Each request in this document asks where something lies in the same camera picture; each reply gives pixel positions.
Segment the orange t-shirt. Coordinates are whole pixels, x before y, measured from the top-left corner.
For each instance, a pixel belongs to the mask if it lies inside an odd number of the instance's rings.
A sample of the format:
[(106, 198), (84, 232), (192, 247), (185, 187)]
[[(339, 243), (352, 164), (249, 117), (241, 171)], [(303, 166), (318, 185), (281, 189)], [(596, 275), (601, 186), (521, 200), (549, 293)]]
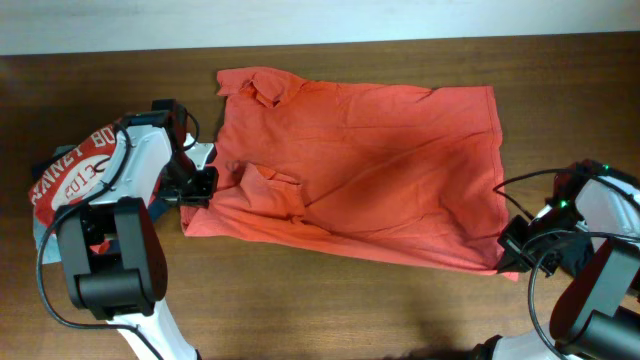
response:
[(490, 86), (313, 81), (267, 67), (217, 75), (217, 188), (183, 207), (188, 237), (230, 236), (493, 275), (509, 220)]

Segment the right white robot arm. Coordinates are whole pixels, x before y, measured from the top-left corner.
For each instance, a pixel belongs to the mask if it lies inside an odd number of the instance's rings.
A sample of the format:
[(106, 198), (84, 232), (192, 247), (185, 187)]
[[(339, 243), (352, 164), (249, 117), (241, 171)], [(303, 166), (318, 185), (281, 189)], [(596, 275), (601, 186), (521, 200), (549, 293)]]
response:
[[(553, 169), (553, 194), (537, 214), (522, 211), (498, 238), (500, 273), (528, 274), (531, 332), (496, 335), (472, 359), (636, 359), (639, 315), (623, 307), (639, 295), (639, 181), (594, 160)], [(548, 323), (535, 308), (538, 276), (553, 275), (588, 249)]]

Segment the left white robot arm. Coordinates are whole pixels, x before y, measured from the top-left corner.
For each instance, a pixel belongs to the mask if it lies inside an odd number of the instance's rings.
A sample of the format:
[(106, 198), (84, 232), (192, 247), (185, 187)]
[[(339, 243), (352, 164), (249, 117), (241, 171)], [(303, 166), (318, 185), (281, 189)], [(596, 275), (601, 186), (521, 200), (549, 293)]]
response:
[(184, 108), (127, 115), (115, 123), (116, 149), (104, 178), (52, 225), (72, 304), (93, 330), (121, 333), (140, 359), (197, 359), (166, 301), (168, 268), (149, 207), (205, 207), (218, 172), (215, 148), (190, 136)]

